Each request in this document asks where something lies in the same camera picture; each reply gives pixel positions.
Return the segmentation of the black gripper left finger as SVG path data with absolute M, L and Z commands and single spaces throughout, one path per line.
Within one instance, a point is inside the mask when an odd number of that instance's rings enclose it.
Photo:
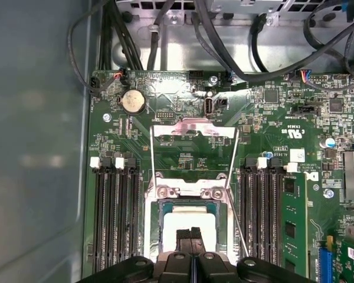
M 159 254 L 156 262 L 134 256 L 82 282 L 191 282 L 193 229 L 176 231 L 176 249 Z

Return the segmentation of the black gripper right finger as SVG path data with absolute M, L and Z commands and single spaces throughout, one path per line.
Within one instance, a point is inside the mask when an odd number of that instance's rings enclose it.
M 255 257 L 240 259 L 233 265 L 219 253 L 205 250 L 198 227 L 192 228 L 192 248 L 198 256 L 198 275 L 202 282 L 311 282 L 306 277 Z

